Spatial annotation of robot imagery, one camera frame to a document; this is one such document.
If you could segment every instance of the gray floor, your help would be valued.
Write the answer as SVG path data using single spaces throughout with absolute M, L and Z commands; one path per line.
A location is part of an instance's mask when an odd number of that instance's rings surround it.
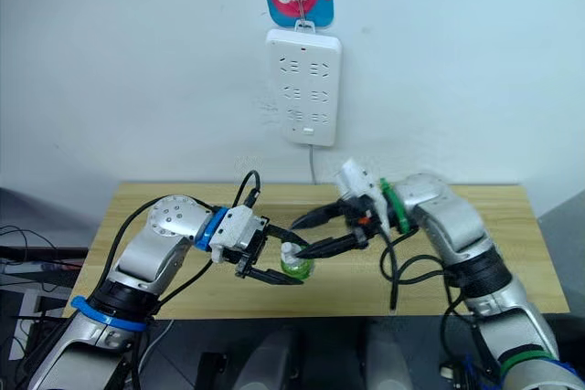
M 13 211 L 10 219 L 22 225 L 23 216 L 27 216 L 27 212 L 23 213 L 22 205 L 19 208 L 21 210 L 17 214 Z M 24 220 L 26 227 L 41 232 L 48 221 L 45 216 L 31 219 L 30 215 Z M 585 192 L 542 216 L 539 224 L 571 309 L 571 316 L 548 317 L 552 321 L 570 318 L 571 330 L 561 335 L 570 339 L 577 332 L 585 333 Z M 82 239 L 90 241 L 94 231 L 89 227 L 76 228 L 72 235 L 67 236 L 69 244 L 79 243 Z M 59 242 L 59 237 L 55 237 L 55 241 Z M 377 320 L 395 333 L 407 359 L 415 388 L 450 388 L 437 372 L 438 364 L 445 359 L 439 345 L 439 317 L 387 317 Z M 143 387 L 145 390 L 193 388 L 200 354 L 209 351 L 229 354 L 229 366 L 218 381 L 218 388 L 230 388 L 252 349 L 267 334 L 286 326 L 298 330 L 305 342 L 303 389 L 362 389 L 356 346 L 368 322 L 365 318 L 177 321 L 154 350 L 145 367 Z M 156 324 L 153 338 L 166 324 L 167 321 Z M 460 322 L 453 319 L 449 334 L 453 350 L 474 353 L 470 335 Z

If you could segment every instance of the white wall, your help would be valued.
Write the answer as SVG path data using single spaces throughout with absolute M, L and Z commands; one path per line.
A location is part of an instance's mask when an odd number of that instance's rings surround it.
M 308 182 L 265 83 L 265 0 L 1 0 L 3 185 L 93 223 L 120 180 Z M 335 0 L 331 180 L 526 185 L 538 215 L 585 188 L 583 0 Z

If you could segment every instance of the power strip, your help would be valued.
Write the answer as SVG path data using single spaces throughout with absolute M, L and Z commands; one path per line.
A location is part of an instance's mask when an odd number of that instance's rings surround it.
M 341 42 L 335 37 L 272 29 L 266 44 L 282 134 L 291 142 L 333 145 Z

